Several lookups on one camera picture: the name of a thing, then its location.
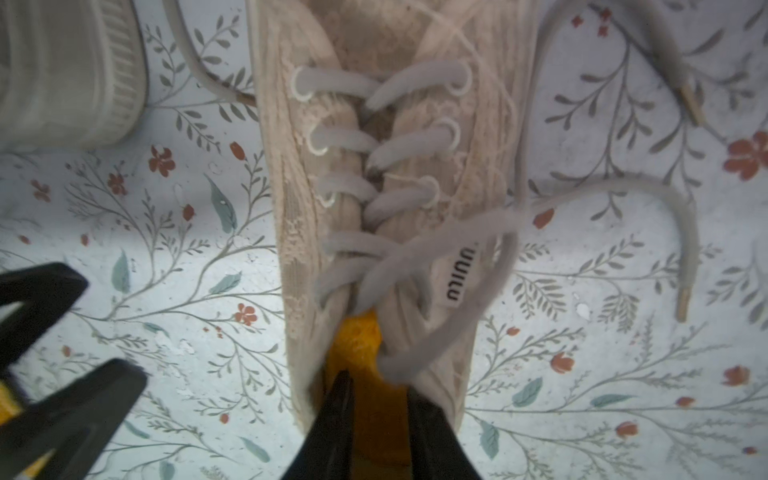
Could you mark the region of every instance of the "shoe label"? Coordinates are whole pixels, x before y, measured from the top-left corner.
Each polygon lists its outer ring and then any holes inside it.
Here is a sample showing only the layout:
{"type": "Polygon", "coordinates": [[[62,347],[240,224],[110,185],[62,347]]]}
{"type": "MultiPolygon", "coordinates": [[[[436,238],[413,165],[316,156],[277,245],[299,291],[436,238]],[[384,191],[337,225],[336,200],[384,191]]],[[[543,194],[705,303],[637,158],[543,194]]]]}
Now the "shoe label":
{"type": "Polygon", "coordinates": [[[432,269],[435,303],[454,308],[462,304],[469,282],[474,279],[479,257],[480,248],[475,244],[437,261],[432,269]]]}

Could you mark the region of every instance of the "white sneaker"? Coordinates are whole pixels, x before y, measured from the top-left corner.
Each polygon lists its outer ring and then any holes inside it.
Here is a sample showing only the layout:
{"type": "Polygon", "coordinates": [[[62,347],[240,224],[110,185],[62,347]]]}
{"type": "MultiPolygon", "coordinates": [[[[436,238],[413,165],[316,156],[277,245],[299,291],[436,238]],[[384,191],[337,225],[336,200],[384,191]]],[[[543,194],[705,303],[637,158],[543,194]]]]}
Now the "white sneaker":
{"type": "Polygon", "coordinates": [[[131,0],[0,6],[0,147],[114,144],[144,109],[147,72],[131,0]]]}

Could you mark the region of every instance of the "metal eyelet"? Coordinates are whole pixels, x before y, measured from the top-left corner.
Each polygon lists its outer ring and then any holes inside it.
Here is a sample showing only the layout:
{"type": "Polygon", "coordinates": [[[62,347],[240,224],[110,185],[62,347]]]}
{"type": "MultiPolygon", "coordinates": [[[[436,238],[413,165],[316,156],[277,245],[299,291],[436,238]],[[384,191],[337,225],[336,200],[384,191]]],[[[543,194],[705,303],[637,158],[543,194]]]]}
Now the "metal eyelet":
{"type": "Polygon", "coordinates": [[[315,92],[307,92],[305,94],[299,92],[299,89],[296,87],[296,83],[299,79],[299,74],[306,69],[305,66],[298,67],[296,70],[293,71],[293,75],[290,77],[290,92],[293,95],[295,99],[298,101],[301,101],[303,103],[306,103],[310,100],[312,100],[312,97],[315,96],[315,92]]]}
{"type": "Polygon", "coordinates": [[[312,136],[315,133],[315,130],[319,127],[318,125],[315,125],[315,127],[312,129],[309,135],[306,136],[306,147],[312,152],[313,155],[317,157],[322,157],[323,155],[328,153],[328,147],[318,148],[315,146],[315,144],[312,143],[312,136]]]}
{"type": "Polygon", "coordinates": [[[456,120],[450,117],[439,118],[434,124],[445,125],[446,127],[451,129],[451,131],[453,132],[453,141],[451,142],[451,144],[446,150],[447,151],[456,150],[458,148],[459,142],[462,141],[462,126],[459,125],[456,120]]]}
{"type": "Polygon", "coordinates": [[[339,198],[339,193],[333,192],[329,197],[321,197],[320,195],[316,195],[315,197],[317,198],[317,201],[320,202],[320,205],[323,205],[325,208],[331,208],[336,202],[336,199],[339,198]]]}
{"type": "Polygon", "coordinates": [[[440,182],[437,181],[432,175],[425,175],[419,178],[418,182],[421,185],[431,188],[435,192],[435,196],[429,201],[429,203],[422,205],[422,208],[432,208],[438,204],[440,197],[442,196],[442,190],[440,190],[440,182]]]}
{"type": "Polygon", "coordinates": [[[472,67],[469,66],[469,63],[466,60],[459,60],[458,62],[464,67],[464,70],[467,73],[467,80],[461,87],[445,84],[445,88],[448,92],[455,97],[461,97],[462,95],[469,93],[469,89],[472,88],[472,67]]]}

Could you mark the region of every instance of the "loose shoelace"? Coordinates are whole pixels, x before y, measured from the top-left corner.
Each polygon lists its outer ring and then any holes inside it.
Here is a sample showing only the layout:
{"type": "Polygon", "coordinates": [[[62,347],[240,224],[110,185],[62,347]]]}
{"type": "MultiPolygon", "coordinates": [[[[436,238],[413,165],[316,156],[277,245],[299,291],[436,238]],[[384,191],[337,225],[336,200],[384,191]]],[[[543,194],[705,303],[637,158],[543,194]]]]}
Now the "loose shoelace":
{"type": "MultiPolygon", "coordinates": [[[[434,21],[447,24],[439,14],[432,12],[416,0],[403,1],[430,15],[434,21]]],[[[693,96],[687,85],[687,69],[672,35],[658,13],[648,0],[615,1],[626,5],[640,17],[647,39],[657,54],[659,69],[664,73],[667,83],[682,95],[694,122],[702,124],[703,115],[692,101],[693,96]]],[[[193,62],[199,64],[199,61],[190,53],[194,50],[189,44],[186,32],[181,27],[177,6],[169,7],[170,3],[175,5],[175,0],[164,0],[171,26],[175,26],[174,36],[177,38],[179,49],[188,64],[193,62]],[[183,43],[189,44],[187,45],[189,48],[182,48],[183,43]]],[[[541,61],[551,46],[554,33],[560,25],[586,7],[587,3],[588,0],[559,0],[547,13],[539,30],[535,64],[531,76],[531,93],[538,83],[541,61]]],[[[457,28],[453,28],[453,34],[469,51],[474,51],[471,43],[457,28]]],[[[313,95],[319,93],[347,94],[364,98],[366,102],[360,114],[365,118],[417,90],[444,86],[452,94],[460,96],[469,90],[471,84],[472,70],[465,61],[440,60],[411,65],[395,73],[383,83],[360,73],[303,66],[295,70],[290,88],[296,99],[300,101],[309,101],[313,95]]],[[[213,91],[225,99],[232,97],[230,101],[242,101],[242,99],[238,100],[236,92],[222,92],[219,88],[213,91]]],[[[525,167],[528,149],[526,119],[530,116],[533,102],[526,103],[527,108],[522,117],[521,142],[517,160],[514,163],[515,207],[499,208],[468,220],[443,224],[438,229],[423,233],[403,244],[371,232],[384,220],[397,214],[433,206],[440,198],[439,183],[433,177],[422,177],[412,179],[410,187],[382,193],[374,187],[371,180],[378,178],[407,158],[452,151],[458,145],[462,134],[458,122],[451,118],[441,118],[425,130],[400,135],[381,144],[360,130],[326,127],[319,124],[306,139],[310,151],[318,156],[323,155],[331,147],[368,154],[362,176],[336,172],[321,177],[316,183],[316,192],[322,199],[321,203],[326,206],[341,194],[355,197],[363,205],[362,225],[366,230],[331,233],[323,241],[322,248],[329,255],[351,253],[356,256],[336,259],[322,273],[315,285],[316,300],[321,306],[334,290],[350,283],[358,283],[357,296],[349,313],[359,315],[373,308],[397,282],[413,278],[420,293],[419,308],[426,315],[431,300],[427,269],[432,262],[462,247],[500,237],[500,253],[491,271],[440,327],[425,334],[405,352],[394,356],[384,356],[381,352],[379,353],[379,372],[392,383],[411,382],[422,370],[439,358],[461,333],[478,322],[511,275],[518,257],[518,232],[531,216],[577,198],[601,192],[639,190],[662,200],[674,215],[683,246],[680,255],[677,318],[680,321],[685,320],[690,290],[698,267],[699,248],[695,218],[687,208],[685,199],[675,190],[657,181],[621,178],[604,180],[567,194],[530,204],[525,167]]]]}

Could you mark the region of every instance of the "floral patterned surface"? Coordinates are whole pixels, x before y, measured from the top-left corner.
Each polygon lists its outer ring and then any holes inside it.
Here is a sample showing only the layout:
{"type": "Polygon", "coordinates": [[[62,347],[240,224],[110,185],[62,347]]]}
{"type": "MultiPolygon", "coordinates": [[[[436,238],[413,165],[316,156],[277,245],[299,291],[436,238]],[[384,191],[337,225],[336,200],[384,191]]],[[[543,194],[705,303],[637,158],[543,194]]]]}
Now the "floral patterned surface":
{"type": "MultiPolygon", "coordinates": [[[[187,0],[207,67],[252,86],[243,6],[187,0]]],[[[764,478],[768,471],[768,5],[658,0],[711,127],[695,128],[604,6],[559,34],[535,95],[531,189],[643,172],[700,221],[689,321],[677,239],[621,192],[537,217],[478,329],[459,439],[484,478],[764,478]]],[[[40,399],[106,359],[151,375],[92,478],[279,478],[290,414],[258,111],[190,79],[136,1],[150,94],[123,144],[0,158],[0,268],[63,261],[91,286],[14,368],[40,399]]]]}

